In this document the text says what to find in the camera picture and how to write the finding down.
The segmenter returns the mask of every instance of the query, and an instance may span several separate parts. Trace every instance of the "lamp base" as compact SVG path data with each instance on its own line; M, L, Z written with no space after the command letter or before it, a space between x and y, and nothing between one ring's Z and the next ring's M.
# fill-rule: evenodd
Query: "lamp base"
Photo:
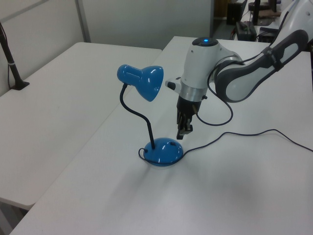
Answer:
M168 166L177 163L182 159L182 146L176 140L170 138L155 139L155 149L151 143L145 146L143 156L147 162L157 166Z

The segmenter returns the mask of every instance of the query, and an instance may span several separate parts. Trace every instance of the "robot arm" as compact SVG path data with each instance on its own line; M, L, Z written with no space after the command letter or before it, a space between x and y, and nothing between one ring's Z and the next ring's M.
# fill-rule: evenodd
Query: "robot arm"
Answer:
M282 13L281 22L287 11L289 14L275 42L248 64L216 40L198 38L192 43L181 78L165 83L179 94L177 139L192 131L192 116L206 99L212 71L209 82L215 83L218 97L226 102L240 102L305 48L313 38L313 0L295 0Z

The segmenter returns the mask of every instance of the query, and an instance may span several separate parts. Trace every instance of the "lamp shade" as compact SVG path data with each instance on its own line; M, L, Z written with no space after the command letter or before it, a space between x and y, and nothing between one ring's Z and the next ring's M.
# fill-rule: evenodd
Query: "lamp shade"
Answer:
M136 87L139 94L150 102L157 96L163 76L163 68L160 66L149 66L140 70L129 65L121 65L117 71L117 77L121 82Z

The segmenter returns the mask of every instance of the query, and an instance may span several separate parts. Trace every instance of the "blue desk lamp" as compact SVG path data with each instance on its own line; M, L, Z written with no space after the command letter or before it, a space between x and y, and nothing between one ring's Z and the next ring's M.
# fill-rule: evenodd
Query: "blue desk lamp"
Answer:
M122 65L117 71L118 79L124 83L120 101L123 107L147 122L150 142L144 147L143 156L147 162L157 166L172 165L182 159L182 146L170 138L153 138L151 124L142 114L130 109L123 100L124 92L128 85L135 86L139 94L147 101L151 102L157 96L163 81L163 68L160 66L150 66L142 70L129 65Z

